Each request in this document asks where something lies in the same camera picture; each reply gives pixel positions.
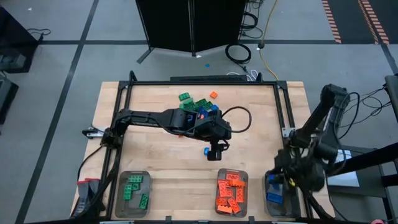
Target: bin of orange bricks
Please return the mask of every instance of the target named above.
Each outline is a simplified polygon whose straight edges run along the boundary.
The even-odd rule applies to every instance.
[[[215,210],[220,215],[242,218],[248,213],[248,173],[220,169],[217,174]]]

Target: gray floor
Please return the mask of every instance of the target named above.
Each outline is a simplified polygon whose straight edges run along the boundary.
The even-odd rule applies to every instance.
[[[0,0],[0,4],[26,28],[51,29],[46,40],[80,39],[92,3],[93,0]],[[266,1],[262,7],[260,28],[265,24],[270,6],[271,3]],[[274,13],[268,39],[333,40],[322,4],[318,1],[301,0],[299,4],[280,0]],[[87,39],[144,38],[135,1],[99,0]],[[248,69],[262,72],[264,79],[273,80],[273,76],[266,72],[256,46],[248,47],[252,50]],[[389,49],[398,58],[398,46],[390,45]],[[0,136],[0,175],[6,180],[0,184],[2,223],[15,222],[75,50],[76,45],[41,45],[29,73],[9,76],[20,89]],[[241,72],[225,57],[223,47],[200,52],[201,58],[155,49],[141,64],[136,63],[146,50],[145,45],[84,46],[25,222],[68,218],[76,172],[87,144],[81,130],[93,119],[101,82],[127,80],[130,70],[135,71],[139,80]],[[244,57],[246,52],[231,48],[231,54]],[[319,102],[323,85],[334,83],[365,94],[380,88],[385,75],[392,75],[378,45],[267,45],[263,54],[281,80],[304,82],[311,110]],[[385,93],[380,92],[377,97],[387,102]],[[362,107],[359,119],[369,113]],[[349,113],[343,122],[348,123],[352,116]],[[383,109],[379,116],[354,126],[342,142],[382,147],[398,141],[397,131],[390,107]],[[386,172],[392,172],[390,164],[385,167]],[[386,216],[378,198],[338,194],[332,195],[332,200],[342,211],[350,208],[351,213],[344,213],[350,220],[368,222]]]

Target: yellow cable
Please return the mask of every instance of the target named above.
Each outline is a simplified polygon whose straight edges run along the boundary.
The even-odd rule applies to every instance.
[[[272,13],[274,12],[274,9],[275,9],[275,6],[276,6],[277,2],[278,2],[278,0],[275,0],[274,5],[272,6],[272,9],[271,9],[271,11],[269,12],[268,19],[267,19],[267,23],[266,23],[266,27],[264,28],[264,33],[263,33],[263,35],[262,35],[261,44],[264,44],[264,39],[266,38],[266,32],[267,32],[267,29],[268,29],[269,19],[271,18]],[[278,76],[276,75],[276,73],[273,72],[273,71],[269,68],[267,62],[263,59],[262,54],[261,54],[261,50],[262,50],[262,49],[260,49],[259,52],[260,52],[260,58],[261,58],[262,62],[264,62],[264,65],[266,66],[268,72],[270,72],[271,74],[273,74],[273,76],[276,78],[276,80],[279,80],[279,78],[278,78]]]

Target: orange lego brick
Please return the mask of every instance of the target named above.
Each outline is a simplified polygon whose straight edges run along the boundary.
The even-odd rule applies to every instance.
[[[228,205],[227,198],[225,198],[225,197],[223,197],[223,198],[218,197],[216,202],[217,202],[217,205]]]
[[[219,179],[219,180],[218,180],[218,184],[220,184],[221,182],[224,182],[224,183],[226,184],[227,187],[230,187],[230,185],[229,185],[229,180]]]
[[[234,191],[232,189],[226,189],[227,197],[234,197]]]
[[[244,182],[240,180],[230,180],[229,184],[232,187],[244,187]]]
[[[224,206],[224,205],[219,205],[219,206],[217,206],[217,211],[232,213],[232,208],[228,207],[228,206]]]
[[[220,197],[227,197],[226,184],[219,183],[218,188],[220,190]]]
[[[243,187],[236,188],[236,202],[244,202],[243,200]]]
[[[238,213],[238,212],[241,211],[241,208],[239,207],[238,203],[235,201],[234,198],[228,199],[228,203],[229,203],[229,205],[231,206],[232,211],[233,211],[234,213]]]
[[[210,97],[212,97],[213,99],[217,98],[217,96],[218,96],[218,93],[216,91],[212,91],[210,93]]]
[[[240,180],[239,174],[226,173],[227,180]]]

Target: wooden table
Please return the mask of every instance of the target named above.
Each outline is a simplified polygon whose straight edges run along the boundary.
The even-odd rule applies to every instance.
[[[118,82],[104,82],[99,93],[93,125],[108,127],[111,124]],[[310,116],[307,97],[302,82],[288,82],[289,96],[296,127],[301,127]],[[130,126],[124,137],[119,174],[126,170],[146,170],[152,177],[150,212],[143,220],[164,220],[171,215],[173,220],[276,220],[264,212],[262,177],[274,167],[274,156],[282,147],[280,126],[273,87],[271,86],[133,86],[131,110],[164,111],[179,106],[178,95],[189,92],[194,99],[206,98],[218,92],[212,100],[221,110],[232,106],[244,106],[252,114],[252,125],[244,133],[233,133],[230,147],[223,153],[223,160],[207,161],[203,148],[209,144],[189,138],[179,138],[161,128]],[[285,125],[288,125],[283,93],[280,91]],[[232,129],[242,129],[248,123],[243,110],[234,110],[224,119]],[[100,138],[88,140],[88,156],[98,148]],[[100,178],[105,150],[90,158],[81,170],[80,179]],[[218,215],[214,211],[216,177],[220,168],[245,170],[249,175],[248,214],[239,219]],[[109,187],[104,193],[103,203],[108,202]],[[320,205],[334,216],[333,207],[324,187],[314,193]],[[78,198],[76,191],[75,204]],[[302,216],[305,217],[300,192]]]

